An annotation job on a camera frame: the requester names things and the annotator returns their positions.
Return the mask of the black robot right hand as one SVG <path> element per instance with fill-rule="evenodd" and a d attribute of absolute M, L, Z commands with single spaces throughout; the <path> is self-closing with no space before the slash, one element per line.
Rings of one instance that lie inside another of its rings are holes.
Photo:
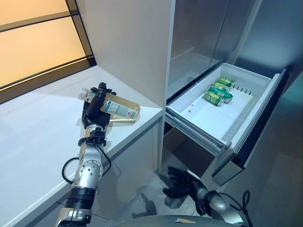
<path fill-rule="evenodd" d="M 200 178 L 189 169 L 182 170 L 168 166 L 168 175 L 173 187 L 164 188 L 163 193 L 170 198 L 181 198 L 189 195 L 196 201 L 198 190 L 205 188 Z"/>

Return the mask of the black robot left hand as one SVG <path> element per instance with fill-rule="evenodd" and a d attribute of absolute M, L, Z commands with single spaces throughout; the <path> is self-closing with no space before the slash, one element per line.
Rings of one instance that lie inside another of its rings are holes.
<path fill-rule="evenodd" d="M 110 114 L 102 112 L 100 109 L 105 102 L 106 94 L 112 94 L 112 89 L 107 88 L 106 83 L 101 82 L 98 88 L 92 87 L 90 91 L 95 92 L 95 94 L 90 102 L 84 102 L 82 124 L 84 129 L 91 125 L 97 125 L 105 131 L 110 121 Z"/>

